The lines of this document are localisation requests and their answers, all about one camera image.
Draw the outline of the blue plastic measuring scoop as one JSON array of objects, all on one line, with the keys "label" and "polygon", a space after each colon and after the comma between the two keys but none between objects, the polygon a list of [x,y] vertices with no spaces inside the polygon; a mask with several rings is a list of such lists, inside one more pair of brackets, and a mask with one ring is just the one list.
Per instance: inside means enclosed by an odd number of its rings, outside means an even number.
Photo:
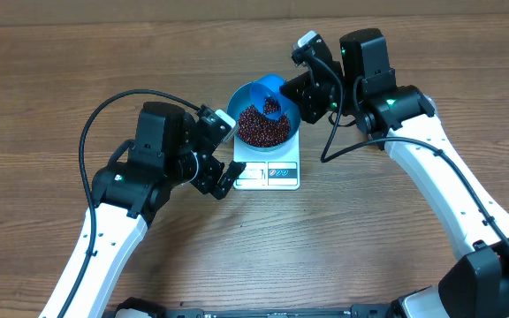
[{"label": "blue plastic measuring scoop", "polygon": [[[285,114],[286,102],[280,93],[283,84],[285,80],[275,74],[266,75],[251,83],[249,91],[251,102],[268,119],[278,121]],[[265,106],[268,100],[276,102],[278,109],[266,113]]]}]

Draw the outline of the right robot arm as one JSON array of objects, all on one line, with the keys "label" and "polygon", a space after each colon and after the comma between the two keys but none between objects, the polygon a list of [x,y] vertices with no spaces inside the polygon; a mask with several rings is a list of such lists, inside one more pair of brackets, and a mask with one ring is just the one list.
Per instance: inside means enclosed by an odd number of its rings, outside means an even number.
[{"label": "right robot arm", "polygon": [[345,34],[334,60],[323,38],[308,32],[292,60],[306,71],[281,94],[313,124],[327,112],[352,116],[414,181],[452,244],[455,265],[435,285],[388,304],[354,305],[352,317],[509,317],[509,214],[489,195],[448,140],[436,104],[401,86],[386,40],[376,28]]}]

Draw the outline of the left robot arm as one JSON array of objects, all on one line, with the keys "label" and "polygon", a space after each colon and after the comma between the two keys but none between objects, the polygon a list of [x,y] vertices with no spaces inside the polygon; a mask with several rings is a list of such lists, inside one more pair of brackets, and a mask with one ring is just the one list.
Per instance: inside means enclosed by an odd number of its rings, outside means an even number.
[{"label": "left robot arm", "polygon": [[201,106],[191,115],[178,105],[145,102],[134,139],[124,141],[93,177],[90,208],[79,239],[43,317],[99,317],[131,254],[176,186],[223,199],[244,164],[213,153],[230,139],[236,121]]}]

